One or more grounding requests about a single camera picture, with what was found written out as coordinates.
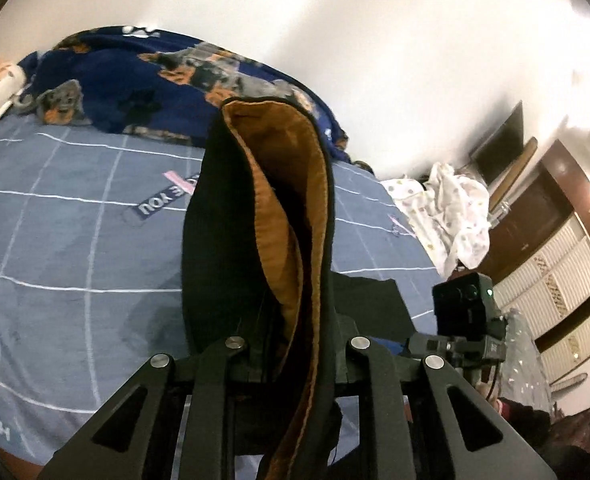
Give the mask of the black pants with orange lining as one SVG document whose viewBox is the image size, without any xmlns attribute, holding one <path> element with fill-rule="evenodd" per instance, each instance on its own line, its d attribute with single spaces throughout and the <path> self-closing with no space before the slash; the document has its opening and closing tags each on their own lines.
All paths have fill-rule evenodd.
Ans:
<svg viewBox="0 0 590 480">
<path fill-rule="evenodd" d="M 393 281 L 331 268 L 334 183 L 312 117 L 231 98 L 210 125 L 182 238 L 182 312 L 199 360 L 180 474 L 412 479 L 387 344 L 413 333 Z"/>
</svg>

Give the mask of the white woven storage drawers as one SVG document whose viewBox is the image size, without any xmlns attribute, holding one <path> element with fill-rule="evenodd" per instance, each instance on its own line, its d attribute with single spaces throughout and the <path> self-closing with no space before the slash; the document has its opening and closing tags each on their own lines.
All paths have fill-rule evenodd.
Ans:
<svg viewBox="0 0 590 480">
<path fill-rule="evenodd" d="M 516 309 L 533 337 L 560 335 L 540 355 L 552 384 L 590 358 L 590 238 L 572 214 L 534 255 L 495 286 L 501 310 Z"/>
</svg>

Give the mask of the brown wooden wardrobe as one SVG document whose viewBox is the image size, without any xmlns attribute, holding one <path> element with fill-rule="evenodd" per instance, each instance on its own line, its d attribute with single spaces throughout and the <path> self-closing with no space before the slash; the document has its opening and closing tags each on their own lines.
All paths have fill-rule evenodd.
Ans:
<svg viewBox="0 0 590 480">
<path fill-rule="evenodd" d="M 572 214 L 590 240 L 588 175 L 566 145 L 556 141 L 538 162 L 535 180 L 490 231 L 490 249 L 478 272 L 500 282 L 534 256 Z"/>
</svg>

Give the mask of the wooden bat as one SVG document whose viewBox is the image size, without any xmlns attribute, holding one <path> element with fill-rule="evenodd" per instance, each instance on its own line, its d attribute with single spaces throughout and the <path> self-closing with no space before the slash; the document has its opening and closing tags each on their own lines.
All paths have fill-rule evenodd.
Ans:
<svg viewBox="0 0 590 480">
<path fill-rule="evenodd" d="M 524 145 L 522 154 L 510 166 L 507 174 L 502 178 L 495 191 L 490 194 L 488 211 L 492 214 L 504 200 L 516 181 L 519 180 L 521 174 L 525 171 L 527 165 L 530 163 L 538 148 L 538 140 L 533 136 Z"/>
</svg>

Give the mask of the white dotted crumpled cloth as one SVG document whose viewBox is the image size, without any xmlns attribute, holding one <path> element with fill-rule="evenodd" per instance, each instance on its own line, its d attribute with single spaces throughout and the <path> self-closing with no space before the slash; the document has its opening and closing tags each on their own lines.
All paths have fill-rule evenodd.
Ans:
<svg viewBox="0 0 590 480">
<path fill-rule="evenodd" d="M 490 247 L 489 193 L 483 183 L 437 162 L 423 183 L 401 178 L 381 185 L 442 278 L 459 266 L 473 270 L 482 263 Z"/>
</svg>

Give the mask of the blue grid-pattern bed sheet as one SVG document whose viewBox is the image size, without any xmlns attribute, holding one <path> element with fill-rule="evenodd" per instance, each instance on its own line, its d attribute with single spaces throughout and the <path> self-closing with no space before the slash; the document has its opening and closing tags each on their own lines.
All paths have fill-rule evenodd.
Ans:
<svg viewBox="0 0 590 480">
<path fill-rule="evenodd" d="M 191 356 L 185 216 L 206 152 L 93 128 L 0 122 L 0 449 L 44 466 L 152 356 Z M 331 162 L 331 268 L 393 281 L 433 333 L 439 276 L 391 197 Z"/>
</svg>

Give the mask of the dark framed board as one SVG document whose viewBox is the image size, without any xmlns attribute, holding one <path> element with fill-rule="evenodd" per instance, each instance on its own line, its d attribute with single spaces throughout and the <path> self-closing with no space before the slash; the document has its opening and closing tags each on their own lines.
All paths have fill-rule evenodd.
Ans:
<svg viewBox="0 0 590 480">
<path fill-rule="evenodd" d="M 523 103 L 470 154 L 470 159 L 487 186 L 493 184 L 523 152 Z"/>
</svg>

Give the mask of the navy dog-print fleece blanket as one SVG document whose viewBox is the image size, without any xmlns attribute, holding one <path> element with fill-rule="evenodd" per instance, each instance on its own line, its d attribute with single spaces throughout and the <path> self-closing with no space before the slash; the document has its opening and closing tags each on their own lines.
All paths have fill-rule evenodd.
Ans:
<svg viewBox="0 0 590 480">
<path fill-rule="evenodd" d="M 45 125 L 203 146 L 217 108 L 232 98 L 279 98 L 316 119 L 330 155 L 348 138 L 315 92 L 251 58 L 189 36 L 133 26 L 74 34 L 19 63 L 27 85 L 14 103 Z"/>
</svg>

